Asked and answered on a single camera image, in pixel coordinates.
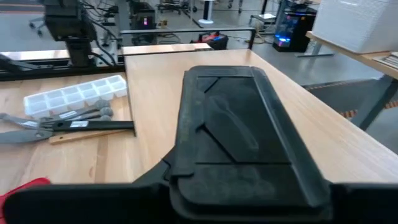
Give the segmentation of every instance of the white box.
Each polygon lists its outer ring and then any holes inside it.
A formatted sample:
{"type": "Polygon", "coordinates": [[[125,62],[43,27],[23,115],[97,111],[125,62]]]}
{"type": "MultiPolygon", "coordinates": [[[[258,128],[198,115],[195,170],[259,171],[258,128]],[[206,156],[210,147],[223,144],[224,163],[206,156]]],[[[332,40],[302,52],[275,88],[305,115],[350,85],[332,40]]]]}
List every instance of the white box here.
{"type": "Polygon", "coordinates": [[[315,36],[365,54],[398,50],[397,0],[323,0],[315,36]]]}

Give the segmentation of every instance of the table leg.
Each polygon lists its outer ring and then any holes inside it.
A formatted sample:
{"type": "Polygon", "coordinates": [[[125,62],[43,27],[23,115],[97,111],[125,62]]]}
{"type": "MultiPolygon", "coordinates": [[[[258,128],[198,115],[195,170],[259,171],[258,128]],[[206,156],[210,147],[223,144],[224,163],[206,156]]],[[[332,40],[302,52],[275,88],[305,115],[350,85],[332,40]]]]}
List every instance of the table leg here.
{"type": "Polygon", "coordinates": [[[316,42],[315,46],[312,49],[310,54],[295,54],[296,57],[319,57],[319,56],[333,56],[334,53],[327,53],[327,54],[320,54],[319,51],[321,50],[322,44],[316,42]]]}
{"type": "Polygon", "coordinates": [[[383,110],[386,103],[395,95],[397,90],[398,80],[388,75],[383,75],[364,99],[363,104],[351,122],[362,130],[366,130],[383,110]]]}

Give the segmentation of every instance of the wooden tabletop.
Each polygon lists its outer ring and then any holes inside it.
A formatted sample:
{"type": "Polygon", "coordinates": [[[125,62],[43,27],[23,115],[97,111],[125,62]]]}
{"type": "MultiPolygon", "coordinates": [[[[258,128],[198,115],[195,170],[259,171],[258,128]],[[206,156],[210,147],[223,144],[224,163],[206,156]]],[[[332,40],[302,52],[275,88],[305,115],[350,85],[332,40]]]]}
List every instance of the wooden tabletop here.
{"type": "MultiPolygon", "coordinates": [[[[111,102],[114,120],[136,123],[116,133],[51,146],[47,141],[0,147],[0,194],[34,178],[54,183],[132,182],[174,145],[184,71],[196,65],[263,69],[323,175],[334,182],[398,182],[398,156],[250,50],[125,57],[130,97],[111,102]]],[[[23,116],[24,96],[107,75],[0,83],[2,112],[23,116]]],[[[0,132],[18,129],[2,123],[0,132]]]]}
{"type": "MultiPolygon", "coordinates": [[[[208,44],[167,44],[150,46],[123,47],[119,54],[123,55],[141,55],[141,54],[159,54],[168,52],[190,52],[201,49],[209,49],[208,44]]],[[[93,48],[93,52],[100,53],[100,49],[93,48]]],[[[36,60],[36,59],[60,59],[69,58],[67,50],[36,50],[24,52],[1,52],[13,60],[36,60]]]]}
{"type": "Polygon", "coordinates": [[[319,37],[314,36],[314,34],[309,31],[307,32],[306,36],[310,39],[316,40],[318,43],[325,45],[329,47],[332,50],[335,50],[339,53],[345,54],[357,61],[360,61],[364,63],[365,65],[372,67],[386,75],[389,75],[393,78],[398,78],[398,69],[395,69],[393,67],[390,67],[388,65],[384,65],[383,63],[377,62],[373,60],[374,57],[382,57],[382,56],[388,56],[390,55],[390,52],[378,52],[378,53],[370,53],[370,54],[358,54],[351,52],[347,49],[344,49],[342,47],[339,47],[335,44],[332,44],[331,42],[328,42],[327,40],[323,40],[319,37]]]}
{"type": "Polygon", "coordinates": [[[333,182],[398,182],[398,156],[250,50],[126,57],[144,173],[174,145],[184,71],[196,65],[263,69],[323,175],[333,182]]]}

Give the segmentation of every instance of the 3d printer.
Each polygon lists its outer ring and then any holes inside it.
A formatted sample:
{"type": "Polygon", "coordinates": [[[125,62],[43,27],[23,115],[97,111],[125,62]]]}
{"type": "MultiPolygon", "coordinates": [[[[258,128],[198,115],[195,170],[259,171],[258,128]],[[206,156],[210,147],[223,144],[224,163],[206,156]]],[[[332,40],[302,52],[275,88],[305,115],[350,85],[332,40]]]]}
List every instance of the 3d printer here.
{"type": "Polygon", "coordinates": [[[312,30],[316,15],[317,11],[305,4],[282,12],[272,46],[279,52],[305,52],[310,42],[305,34],[312,30]]]}

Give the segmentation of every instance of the black handle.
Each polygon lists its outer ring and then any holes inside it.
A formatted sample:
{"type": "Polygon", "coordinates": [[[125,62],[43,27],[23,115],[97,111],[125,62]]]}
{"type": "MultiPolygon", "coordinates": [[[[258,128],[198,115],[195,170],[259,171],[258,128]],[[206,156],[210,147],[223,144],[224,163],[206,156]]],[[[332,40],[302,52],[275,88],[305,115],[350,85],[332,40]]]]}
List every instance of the black handle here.
{"type": "Polygon", "coordinates": [[[131,129],[133,121],[59,121],[52,126],[54,131],[105,131],[131,129]]]}

